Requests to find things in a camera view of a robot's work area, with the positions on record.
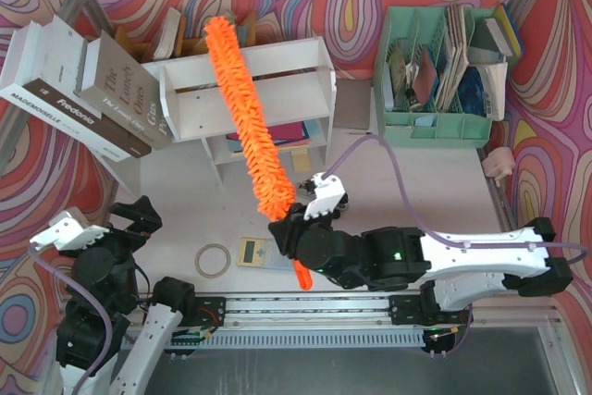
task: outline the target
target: calculator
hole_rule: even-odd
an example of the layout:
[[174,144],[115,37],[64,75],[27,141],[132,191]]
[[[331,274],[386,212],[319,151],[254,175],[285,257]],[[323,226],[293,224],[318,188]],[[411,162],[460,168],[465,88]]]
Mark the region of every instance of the calculator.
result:
[[293,270],[292,261],[279,252],[274,239],[241,238],[238,264],[244,267]]

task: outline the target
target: orange handle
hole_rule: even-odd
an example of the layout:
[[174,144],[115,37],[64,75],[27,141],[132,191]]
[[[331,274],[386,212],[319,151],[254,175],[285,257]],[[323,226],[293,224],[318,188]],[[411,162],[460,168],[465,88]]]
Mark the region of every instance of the orange handle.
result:
[[310,290],[313,287],[313,277],[311,277],[311,271],[304,265],[300,264],[297,259],[292,259],[292,265],[294,266],[294,272],[296,278],[300,284],[302,290]]

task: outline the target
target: table surface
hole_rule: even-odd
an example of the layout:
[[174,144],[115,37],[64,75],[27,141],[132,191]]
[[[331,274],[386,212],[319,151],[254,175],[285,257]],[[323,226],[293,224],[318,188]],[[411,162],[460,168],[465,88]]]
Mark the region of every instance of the table surface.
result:
[[[335,129],[330,164],[359,137]],[[431,228],[452,233],[500,231],[475,150],[396,149],[396,155],[410,199]],[[310,173],[294,173],[290,154],[280,157],[294,182],[326,169],[316,150]],[[388,157],[376,142],[363,144],[337,174],[350,196],[350,208],[335,221],[336,229],[358,234],[385,226],[415,226]],[[201,142],[176,143],[142,159],[142,194],[163,219],[163,227],[134,254],[152,283],[172,276],[193,283],[198,292],[300,290],[293,272],[237,265],[242,237],[271,238],[267,219],[256,211],[244,161],[225,166],[224,185],[219,187]],[[117,200],[131,202],[124,191]],[[118,218],[112,221],[122,227]],[[231,254],[231,265],[219,278],[203,278],[195,268],[195,255],[208,243],[222,244]],[[215,273],[224,263],[220,251],[204,253],[200,261],[207,273]],[[145,290],[141,277],[138,282]],[[340,288],[315,275],[313,290]]]

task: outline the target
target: patterned wallpaper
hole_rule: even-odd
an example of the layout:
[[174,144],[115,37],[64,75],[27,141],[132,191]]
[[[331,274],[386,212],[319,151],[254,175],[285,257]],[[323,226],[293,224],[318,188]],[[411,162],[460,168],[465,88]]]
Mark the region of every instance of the patterned wallpaper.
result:
[[[526,51],[512,73],[508,120],[495,144],[509,145],[516,169],[508,196],[521,223],[549,216],[563,241],[592,245],[592,0],[534,0],[521,12]],[[574,253],[566,252],[571,257]],[[591,283],[592,255],[574,266]],[[557,296],[592,388],[592,291]]]
[[[30,19],[45,23],[62,1],[0,0],[4,23],[0,56],[6,53],[14,28]],[[442,5],[456,0],[99,1],[114,24],[124,26],[137,41],[155,33],[169,6],[188,15],[188,36],[199,34],[206,18],[226,9],[232,9],[238,19],[254,10],[259,18],[259,43],[322,35],[341,76],[369,78],[387,6]],[[489,7],[500,0],[462,1]],[[538,214],[553,216],[564,239],[589,244],[590,228],[580,230],[580,221],[587,220],[589,213],[587,194],[592,194],[584,193],[590,157],[589,118],[583,118],[590,111],[585,87],[590,60],[585,37],[590,27],[587,7],[589,0],[539,0],[528,6],[521,18],[526,55],[512,80],[511,118],[496,128],[494,138],[510,143],[518,159],[509,188],[516,213],[524,220]],[[84,19],[77,28],[92,32]],[[4,101],[0,102],[0,119],[3,106]],[[0,393],[34,390],[43,339],[56,322],[64,294],[23,256],[27,239],[66,206],[78,205],[90,218],[99,218],[112,184],[83,146],[31,120],[0,179]],[[584,199],[575,199],[578,191]],[[48,256],[68,268],[66,260]],[[583,295],[571,291],[559,301],[570,314],[580,339],[577,342],[585,344],[580,352],[589,361],[587,344],[592,332],[588,319],[592,318]]]

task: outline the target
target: green file organizer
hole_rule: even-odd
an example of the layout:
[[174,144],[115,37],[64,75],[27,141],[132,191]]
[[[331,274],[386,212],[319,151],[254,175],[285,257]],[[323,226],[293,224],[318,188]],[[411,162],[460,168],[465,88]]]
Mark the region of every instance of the green file organizer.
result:
[[[378,55],[374,68],[373,86],[376,101],[378,132],[388,143],[399,147],[418,148],[481,148],[489,140],[491,120],[486,117],[464,113],[458,96],[455,95],[448,112],[437,112],[433,104],[427,111],[385,111],[382,97],[384,65],[398,39],[406,39],[403,50],[406,60],[416,60],[427,45],[431,55],[438,57],[446,32],[445,7],[440,6],[390,6],[380,35]],[[492,9],[466,8],[465,25],[467,42],[471,42],[475,21],[490,17]],[[432,115],[432,127],[416,127],[419,117]]]

